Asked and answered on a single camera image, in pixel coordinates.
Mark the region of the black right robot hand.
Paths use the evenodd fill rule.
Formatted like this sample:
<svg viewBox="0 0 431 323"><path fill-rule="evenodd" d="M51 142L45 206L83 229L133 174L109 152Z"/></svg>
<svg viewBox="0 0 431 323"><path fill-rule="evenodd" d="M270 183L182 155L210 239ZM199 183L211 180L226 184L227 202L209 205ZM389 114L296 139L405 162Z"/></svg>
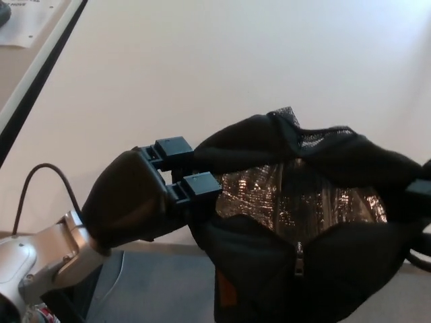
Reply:
<svg viewBox="0 0 431 323"><path fill-rule="evenodd" d="M430 189L429 180L417 179L406 188L406 194L415 201L430 203Z"/></svg>

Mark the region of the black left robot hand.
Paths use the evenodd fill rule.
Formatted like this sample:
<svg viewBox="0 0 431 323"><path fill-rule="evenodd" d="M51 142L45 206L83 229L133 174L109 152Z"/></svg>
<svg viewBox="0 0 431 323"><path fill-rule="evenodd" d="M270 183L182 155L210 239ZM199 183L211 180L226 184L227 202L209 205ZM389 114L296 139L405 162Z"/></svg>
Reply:
<svg viewBox="0 0 431 323"><path fill-rule="evenodd" d="M194 151L183 137L159 139L120 154L99 175L81 220L103 248L152 242L210 215L222 187L210 172L194 172Z"/></svg>

